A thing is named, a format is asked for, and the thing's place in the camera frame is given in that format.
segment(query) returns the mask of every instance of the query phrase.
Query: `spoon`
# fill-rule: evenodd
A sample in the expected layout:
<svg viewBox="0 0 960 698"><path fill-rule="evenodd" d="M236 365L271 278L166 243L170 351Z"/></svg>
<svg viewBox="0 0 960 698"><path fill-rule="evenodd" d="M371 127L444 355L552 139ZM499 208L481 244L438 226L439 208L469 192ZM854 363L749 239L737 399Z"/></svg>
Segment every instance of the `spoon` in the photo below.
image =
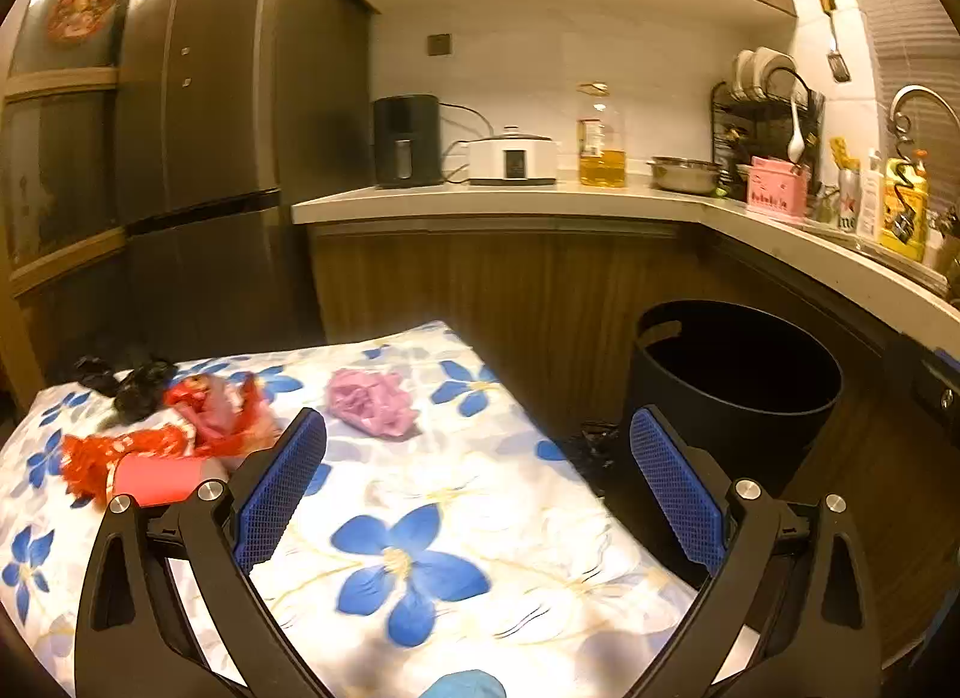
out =
<svg viewBox="0 0 960 698"><path fill-rule="evenodd" d="M793 137L790 139L790 145L787 147L786 155L791 163L800 162L803 156L803 133L800 132L800 115L797 112L797 98L790 95L790 110L793 113Z"/></svg>

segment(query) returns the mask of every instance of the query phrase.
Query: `rice cooker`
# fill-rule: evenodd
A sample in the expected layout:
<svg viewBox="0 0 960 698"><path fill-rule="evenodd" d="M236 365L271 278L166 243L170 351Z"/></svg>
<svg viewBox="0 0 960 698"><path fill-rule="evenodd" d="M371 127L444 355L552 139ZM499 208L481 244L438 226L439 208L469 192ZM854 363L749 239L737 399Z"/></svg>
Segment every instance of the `rice cooker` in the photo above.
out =
<svg viewBox="0 0 960 698"><path fill-rule="evenodd" d="M528 136L517 127L467 144L469 182L486 186L557 182L557 144L544 136Z"/></svg>

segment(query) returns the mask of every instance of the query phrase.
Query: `kitchen counter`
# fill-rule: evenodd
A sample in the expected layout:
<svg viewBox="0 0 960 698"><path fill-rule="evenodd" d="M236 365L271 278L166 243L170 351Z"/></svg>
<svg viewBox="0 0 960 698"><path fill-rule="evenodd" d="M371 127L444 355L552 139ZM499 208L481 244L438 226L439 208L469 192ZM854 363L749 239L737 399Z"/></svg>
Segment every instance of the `kitchen counter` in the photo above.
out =
<svg viewBox="0 0 960 698"><path fill-rule="evenodd" d="M960 358L960 311L889 268L816 235L797 230L743 203L653 189L595 189L579 182L549 187L443 186L358 189L306 201L293 208L296 224L373 222L379 233L429 230L448 217L552 217L659 220L705 225L806 273L865 309L887 326L928 348Z"/></svg>

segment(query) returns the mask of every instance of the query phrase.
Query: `dish rack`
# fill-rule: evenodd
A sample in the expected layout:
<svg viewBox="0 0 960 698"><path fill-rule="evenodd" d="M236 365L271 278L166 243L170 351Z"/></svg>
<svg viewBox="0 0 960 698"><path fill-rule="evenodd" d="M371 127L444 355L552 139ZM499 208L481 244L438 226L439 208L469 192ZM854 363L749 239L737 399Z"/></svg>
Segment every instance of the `dish rack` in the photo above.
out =
<svg viewBox="0 0 960 698"><path fill-rule="evenodd" d="M710 133L712 148L710 157L721 166L721 183L737 187L742 182L736 173L736 165L750 163L753 157L787 160L787 146L793 134L793 115L790 100L769 94L770 78L774 73L789 73L805 90L805 105L798 101L800 132L805 139L803 155L798 164L810 168L808 194L820 190L820 149L824 123L826 98L813 91L798 73L788 67L776 67L764 79L763 100L734 100L730 86L721 81L710 91ZM728 134L736 130L739 143L732 146ZM744 197L729 193L735 200Z"/></svg>

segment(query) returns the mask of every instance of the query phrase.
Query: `refrigerator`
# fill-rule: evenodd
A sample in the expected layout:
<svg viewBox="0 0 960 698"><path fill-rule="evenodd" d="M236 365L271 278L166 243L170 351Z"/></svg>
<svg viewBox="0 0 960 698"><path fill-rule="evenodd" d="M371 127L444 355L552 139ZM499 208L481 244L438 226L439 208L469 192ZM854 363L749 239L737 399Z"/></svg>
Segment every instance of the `refrigerator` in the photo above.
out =
<svg viewBox="0 0 960 698"><path fill-rule="evenodd" d="M115 192L153 353L323 343L290 206L371 184L370 15L359 0L131 0Z"/></svg>

